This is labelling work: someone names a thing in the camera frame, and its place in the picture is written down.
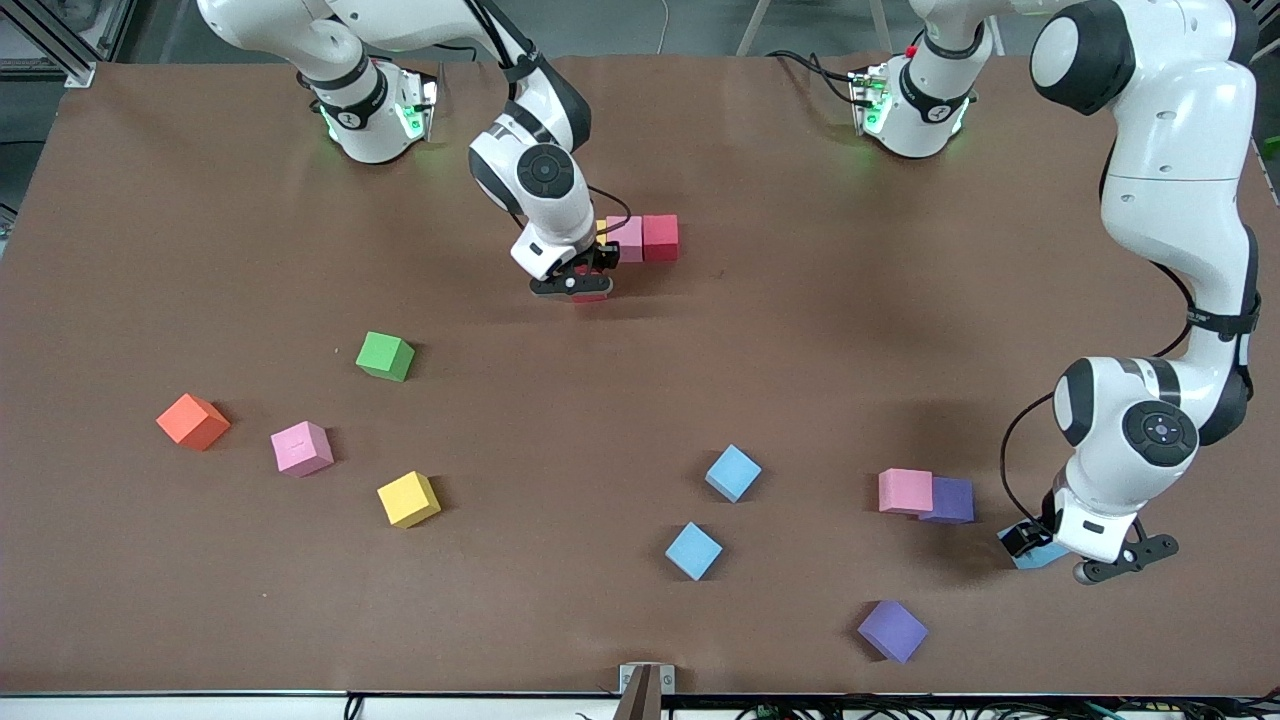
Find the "brown table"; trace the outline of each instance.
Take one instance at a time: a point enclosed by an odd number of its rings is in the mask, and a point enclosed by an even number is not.
[[[1144,514],[1176,559],[1085,588],[995,542],[1012,414],[1181,322],[1098,220],[1108,117],[993,60],[909,163],[774,60],[557,64],[594,102],[591,182],[681,218],[680,263],[591,306],[529,295],[467,176],[493,67],[451,65],[436,142],[385,167],[325,140],[287,67],[106,65],[67,95],[0,264],[4,689],[591,691],[635,659],[687,692],[1275,683],[1272,323],[1249,423]],[[1266,292],[1280,217],[1244,170]],[[370,329],[417,345],[407,383],[352,364]],[[209,452],[154,423],[183,392],[234,421]],[[292,479],[268,436],[301,420],[340,461]],[[765,468],[739,505],[701,480],[731,442]],[[1066,456],[1038,411],[1015,489]],[[891,465],[973,478],[980,521],[876,512]],[[374,491],[408,470],[447,510],[398,530]],[[700,583],[662,555],[691,520],[726,546]],[[854,635],[883,598],[931,629],[908,665]]]

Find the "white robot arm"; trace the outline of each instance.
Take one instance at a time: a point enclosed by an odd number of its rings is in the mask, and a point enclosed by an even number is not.
[[[508,99],[471,143],[471,174],[512,215],[529,218],[511,249],[539,295],[605,293],[617,247],[595,242],[595,211],[570,155],[590,137],[591,109],[490,0],[197,0],[209,27],[298,68],[329,135],[361,163],[394,160],[425,137],[434,83],[364,44],[407,51],[468,37],[498,58]]]
[[[1253,393],[1257,242],[1235,195],[1256,96],[1244,63],[1256,44],[1253,14],[1224,0],[1087,0],[1059,12],[1032,54],[1046,99],[1115,115],[1101,184],[1107,232],[1192,286],[1181,357],[1085,357],[1057,383],[1053,414],[1074,454],[1043,514],[1004,542],[1015,555],[1050,539],[1080,553],[1080,582],[1176,552],[1172,538],[1146,537],[1138,511],[1199,447],[1243,423]]]

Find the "gray floor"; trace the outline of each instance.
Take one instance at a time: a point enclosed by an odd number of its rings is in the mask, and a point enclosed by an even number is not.
[[[499,1],[511,19],[552,56],[654,53],[663,27],[662,0]],[[754,8],[754,0],[668,3],[671,22],[663,53],[681,55],[733,54]],[[915,36],[920,22],[906,0],[884,0],[884,8],[895,49],[901,50]],[[1030,53],[1042,26],[1042,18],[1001,18],[1006,53]],[[753,54],[777,49],[819,55],[878,49],[869,5],[863,0],[776,0],[755,38]],[[429,49],[412,56],[461,61],[466,55]],[[223,42],[205,26],[195,0],[138,0],[120,59],[132,63],[279,61]],[[1280,60],[1267,58],[1254,69],[1262,88],[1258,136],[1280,135]],[[0,81],[0,143],[45,138],[63,92],[56,82]],[[0,145],[0,202],[20,206],[38,158],[38,145]]]

